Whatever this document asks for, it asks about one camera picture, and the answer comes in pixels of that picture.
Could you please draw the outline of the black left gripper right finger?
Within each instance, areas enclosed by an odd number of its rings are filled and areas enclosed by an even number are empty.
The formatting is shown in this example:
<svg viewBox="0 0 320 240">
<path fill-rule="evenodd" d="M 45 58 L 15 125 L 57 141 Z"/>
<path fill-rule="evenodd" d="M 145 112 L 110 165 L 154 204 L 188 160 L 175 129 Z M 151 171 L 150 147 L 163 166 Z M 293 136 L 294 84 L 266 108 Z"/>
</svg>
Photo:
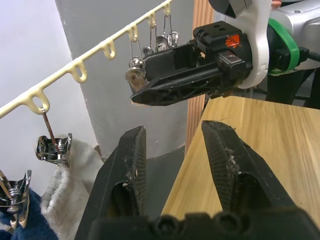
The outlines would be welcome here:
<svg viewBox="0 0 320 240">
<path fill-rule="evenodd" d="M 223 211 L 241 213 L 295 206 L 266 161 L 231 126 L 204 120 L 201 130 Z"/>
</svg>

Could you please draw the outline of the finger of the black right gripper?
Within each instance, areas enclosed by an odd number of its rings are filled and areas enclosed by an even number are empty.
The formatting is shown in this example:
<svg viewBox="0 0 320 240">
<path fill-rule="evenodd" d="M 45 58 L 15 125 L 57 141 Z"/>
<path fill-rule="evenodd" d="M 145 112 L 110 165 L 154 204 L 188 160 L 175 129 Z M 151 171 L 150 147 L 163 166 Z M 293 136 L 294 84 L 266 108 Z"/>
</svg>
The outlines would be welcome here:
<svg viewBox="0 0 320 240">
<path fill-rule="evenodd" d="M 152 53 L 144 58 L 148 81 L 196 67 L 198 49 L 193 43 Z"/>
<path fill-rule="evenodd" d="M 168 106 L 193 97 L 212 93 L 219 88 L 223 73 L 215 62 L 158 76 L 131 96 L 134 103 Z"/>
</svg>

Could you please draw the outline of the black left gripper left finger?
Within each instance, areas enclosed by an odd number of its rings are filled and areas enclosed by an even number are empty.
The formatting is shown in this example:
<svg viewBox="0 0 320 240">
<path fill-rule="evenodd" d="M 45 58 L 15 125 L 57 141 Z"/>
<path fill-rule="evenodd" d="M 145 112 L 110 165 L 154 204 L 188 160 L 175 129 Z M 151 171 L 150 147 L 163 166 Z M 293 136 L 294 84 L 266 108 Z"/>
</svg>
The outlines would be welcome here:
<svg viewBox="0 0 320 240">
<path fill-rule="evenodd" d="M 146 128 L 126 131 L 97 173 L 75 239 L 86 240 L 99 218 L 145 214 Z"/>
</svg>

